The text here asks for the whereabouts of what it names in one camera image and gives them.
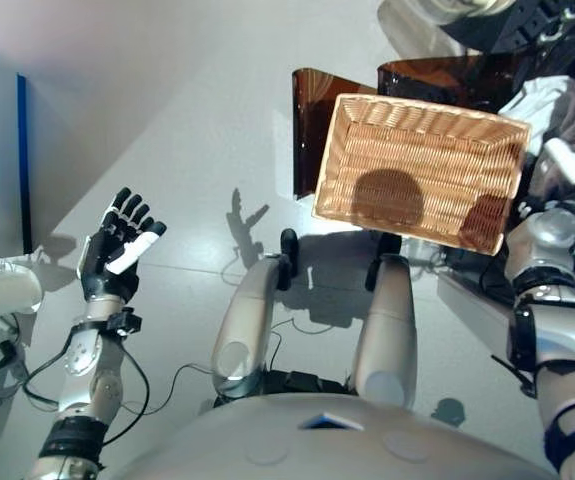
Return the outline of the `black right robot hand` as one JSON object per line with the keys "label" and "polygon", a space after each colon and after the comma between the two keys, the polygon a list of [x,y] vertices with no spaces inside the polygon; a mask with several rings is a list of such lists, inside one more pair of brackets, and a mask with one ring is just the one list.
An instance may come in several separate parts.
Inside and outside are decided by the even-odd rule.
{"label": "black right robot hand", "polygon": [[575,143],[562,138],[546,141],[528,171],[526,192],[516,200],[518,218],[544,210],[548,202],[575,194]]}

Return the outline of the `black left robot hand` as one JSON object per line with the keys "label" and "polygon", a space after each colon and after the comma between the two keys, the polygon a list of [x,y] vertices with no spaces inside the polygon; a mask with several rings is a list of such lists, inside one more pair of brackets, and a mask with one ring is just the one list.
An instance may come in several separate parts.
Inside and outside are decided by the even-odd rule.
{"label": "black left robot hand", "polygon": [[86,237],[77,267],[86,301],[107,295],[124,303],[133,298],[139,286],[138,262],[167,230],[149,213],[149,205],[130,188],[115,194],[98,229]]}

